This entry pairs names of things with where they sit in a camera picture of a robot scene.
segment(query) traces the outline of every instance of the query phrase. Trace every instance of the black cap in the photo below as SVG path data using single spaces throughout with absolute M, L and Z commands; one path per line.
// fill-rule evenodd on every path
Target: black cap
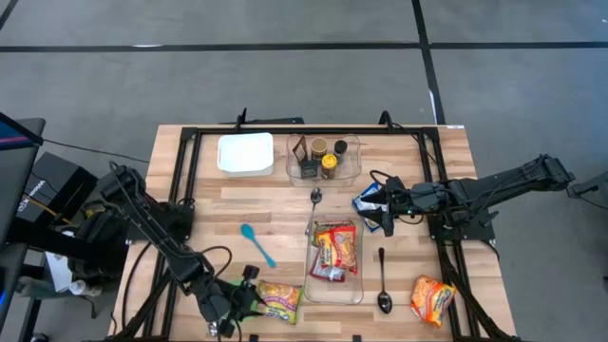
M 345 141 L 337 141 L 333 146 L 333 152 L 342 154 L 346 152 L 347 147 L 349 147 L 349 145 Z

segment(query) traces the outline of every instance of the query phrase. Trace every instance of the white lid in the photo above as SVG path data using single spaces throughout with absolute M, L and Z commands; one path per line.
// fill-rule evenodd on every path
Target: white lid
M 219 138 L 218 168 L 226 172 L 263 170 L 275 162 L 270 133 L 233 134 Z

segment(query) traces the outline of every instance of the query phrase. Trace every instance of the spice jar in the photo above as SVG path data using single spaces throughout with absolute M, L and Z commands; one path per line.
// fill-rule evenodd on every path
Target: spice jar
M 335 167 L 338 165 L 338 159 L 333 154 L 325 155 L 321 161 L 321 177 L 324 179 L 332 179 L 335 175 Z
M 333 154 L 338 159 L 338 165 L 344 161 L 344 154 L 349 145 L 345 141 L 337 141 L 333 145 Z
M 327 141 L 323 138 L 314 138 L 311 143 L 312 159 L 321 161 L 327 154 Z

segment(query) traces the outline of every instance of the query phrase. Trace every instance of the blue package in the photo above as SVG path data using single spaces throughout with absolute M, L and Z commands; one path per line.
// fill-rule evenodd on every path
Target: blue package
M 382 208 L 383 211 L 387 211 L 386 204 L 368 203 L 368 202 L 364 202 L 361 200 L 362 197 L 373 194 L 374 192 L 377 192 L 378 189 L 380 189 L 380 185 L 378 185 L 377 182 L 373 182 L 367 189 L 365 189 L 361 193 L 361 195 L 352 199 L 352 206 L 354 207 L 354 209 L 357 211 L 360 211 L 360 210 L 375 210 L 377 208 Z M 365 225 L 368 226 L 368 228 L 370 228 L 371 232 L 374 232 L 376 229 L 380 228 L 380 224 L 376 223 L 375 221 L 372 221 L 369 218 L 363 218 L 363 221 L 365 222 Z

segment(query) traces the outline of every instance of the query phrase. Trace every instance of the gray floor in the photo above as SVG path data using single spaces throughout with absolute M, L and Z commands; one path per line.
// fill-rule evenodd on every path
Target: gray floor
M 2 8 L 8 0 L 0 0 Z M 604 1 L 424 0 L 431 42 L 608 40 Z M 410 1 L 19 0 L 0 46 L 416 41 Z M 464 124 L 480 176 L 540 153 L 580 180 L 608 170 L 608 50 L 433 51 L 448 124 Z M 302 116 L 307 123 L 434 121 L 418 50 L 0 53 L 0 111 L 44 117 L 49 139 L 148 158 L 158 124 Z M 92 172 L 107 158 L 45 147 Z M 145 172 L 145 165 L 134 165 Z M 608 212 L 565 194 L 499 207 L 495 228 L 520 336 L 608 335 Z M 37 331 L 102 338 L 113 293 L 43 304 Z M 23 299 L 15 299 L 18 322 Z M 13 341 L 8 324 L 0 341 Z

